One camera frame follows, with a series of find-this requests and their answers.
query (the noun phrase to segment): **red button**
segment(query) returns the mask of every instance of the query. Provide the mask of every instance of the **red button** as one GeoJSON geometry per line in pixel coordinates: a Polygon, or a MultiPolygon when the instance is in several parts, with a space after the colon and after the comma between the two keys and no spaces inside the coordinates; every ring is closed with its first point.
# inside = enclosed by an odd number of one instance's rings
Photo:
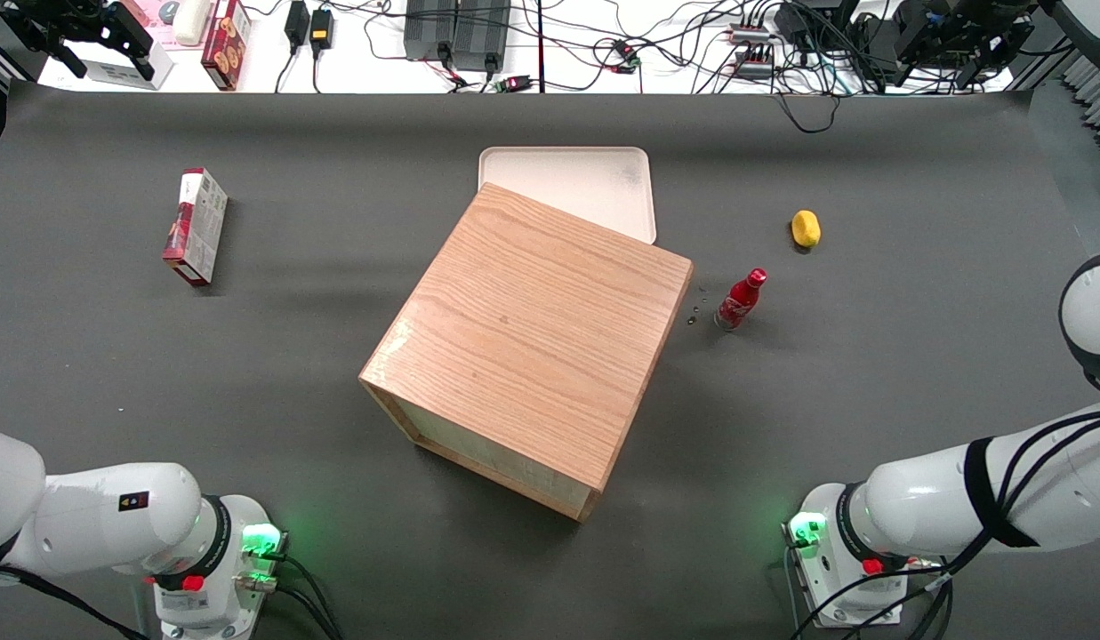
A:
{"type": "Polygon", "coordinates": [[[861,571],[866,572],[866,575],[878,575],[886,571],[886,567],[878,559],[866,559],[861,562],[861,571]]]}

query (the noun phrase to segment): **black table surface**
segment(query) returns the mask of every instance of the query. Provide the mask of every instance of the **black table surface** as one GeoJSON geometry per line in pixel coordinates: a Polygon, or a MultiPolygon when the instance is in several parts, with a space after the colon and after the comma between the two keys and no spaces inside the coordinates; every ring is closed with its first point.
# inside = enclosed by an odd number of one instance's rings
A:
{"type": "MultiPolygon", "coordinates": [[[[790,106],[816,126],[833,104],[790,106]]],[[[351,639],[785,639],[778,526],[811,487],[1097,400],[1055,315],[1084,258],[1026,95],[850,99],[805,135],[765,97],[20,85],[0,145],[0,432],[50,473],[179,462],[260,499],[351,639]],[[496,145],[640,146],[657,243],[696,266],[580,527],[410,445],[355,380],[496,145]],[[199,165],[232,203],[216,284],[195,290],[161,251],[199,165]],[[810,255],[789,243],[799,208],[823,223],[810,255]],[[759,307],[717,331],[710,309],[760,266],[759,307]]],[[[148,605],[134,582],[61,578],[130,624],[132,596],[148,605]]],[[[949,633],[1100,638],[1100,543],[977,559],[949,633]]],[[[0,588],[0,638],[56,637],[111,632],[0,588]]],[[[278,598],[257,628],[316,637],[278,598]]]]}

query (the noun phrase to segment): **white robotic arm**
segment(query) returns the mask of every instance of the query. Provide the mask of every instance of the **white robotic arm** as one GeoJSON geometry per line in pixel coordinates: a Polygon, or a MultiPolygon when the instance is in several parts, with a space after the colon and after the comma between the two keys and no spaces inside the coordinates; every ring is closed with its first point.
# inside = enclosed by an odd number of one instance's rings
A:
{"type": "MultiPolygon", "coordinates": [[[[1100,390],[1100,256],[1070,278],[1059,323],[1100,390]]],[[[811,490],[784,531],[816,622],[856,627],[878,615],[877,624],[898,624],[900,606],[890,607],[906,593],[903,569],[961,554],[981,534],[992,536],[985,547],[992,552],[1100,539],[1099,420],[1100,404],[1024,432],[888,462],[862,483],[811,490]],[[1000,497],[1009,494],[1019,495],[1005,517],[1000,497]]]]}
{"type": "Polygon", "coordinates": [[[95,569],[143,574],[164,636],[246,638],[280,531],[243,495],[201,494],[174,463],[128,463],[46,476],[32,446],[0,433],[0,586],[16,573],[95,569]]]}

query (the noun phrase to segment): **green light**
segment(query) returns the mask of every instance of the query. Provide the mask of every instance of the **green light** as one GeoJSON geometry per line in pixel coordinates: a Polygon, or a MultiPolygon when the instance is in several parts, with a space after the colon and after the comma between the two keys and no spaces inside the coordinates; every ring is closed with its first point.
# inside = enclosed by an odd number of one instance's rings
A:
{"type": "Polygon", "coordinates": [[[241,531],[241,550],[254,554],[270,554],[280,550],[280,530],[268,522],[248,526],[241,531]]]}
{"type": "Polygon", "coordinates": [[[823,530],[826,528],[826,517],[822,514],[807,514],[802,511],[791,518],[788,528],[794,533],[796,547],[811,547],[818,543],[823,530]]]}

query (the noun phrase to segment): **mounting base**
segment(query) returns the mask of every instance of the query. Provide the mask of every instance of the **mounting base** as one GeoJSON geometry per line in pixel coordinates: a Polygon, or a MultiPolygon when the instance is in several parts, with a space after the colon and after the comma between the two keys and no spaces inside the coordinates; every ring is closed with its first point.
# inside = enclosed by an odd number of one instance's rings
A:
{"type": "MultiPolygon", "coordinates": [[[[811,490],[799,512],[782,527],[792,547],[795,573],[813,611],[839,588],[866,577],[861,563],[850,554],[838,533],[835,506],[845,484],[824,484],[811,490]]],[[[906,576],[875,580],[843,593],[818,614],[818,627],[846,628],[865,622],[906,595],[906,576]]],[[[871,624],[902,622],[902,606],[871,624]]]]}
{"type": "Polygon", "coordinates": [[[155,611],[163,637],[172,640],[237,640],[249,638],[257,624],[265,593],[238,588],[242,574],[272,576],[276,563],[254,559],[242,550],[242,533],[249,526],[268,523],[265,509],[244,495],[223,495],[230,514],[230,541],[216,570],[199,592],[167,592],[155,585],[155,611]]]}

